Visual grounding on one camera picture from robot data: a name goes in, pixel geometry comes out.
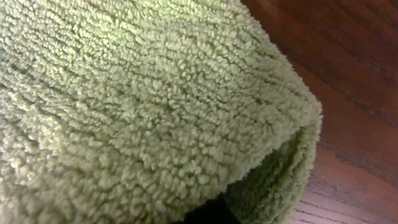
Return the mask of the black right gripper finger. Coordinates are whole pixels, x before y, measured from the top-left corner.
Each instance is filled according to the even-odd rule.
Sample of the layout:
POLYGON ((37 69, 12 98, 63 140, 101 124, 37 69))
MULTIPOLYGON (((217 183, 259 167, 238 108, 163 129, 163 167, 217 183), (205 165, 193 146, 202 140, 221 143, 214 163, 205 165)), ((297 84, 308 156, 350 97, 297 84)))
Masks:
POLYGON ((229 209, 224 194, 209 199, 204 205, 187 213, 182 221, 174 224, 241 224, 239 219, 229 209))

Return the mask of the green microfiber cloth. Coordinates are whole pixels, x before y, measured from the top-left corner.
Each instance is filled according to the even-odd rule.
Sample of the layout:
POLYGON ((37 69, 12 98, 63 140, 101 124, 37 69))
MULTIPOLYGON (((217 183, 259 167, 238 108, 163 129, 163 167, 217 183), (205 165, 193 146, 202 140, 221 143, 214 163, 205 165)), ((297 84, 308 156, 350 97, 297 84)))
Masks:
POLYGON ((241 1, 1 2, 2 223, 283 223, 321 126, 241 1))

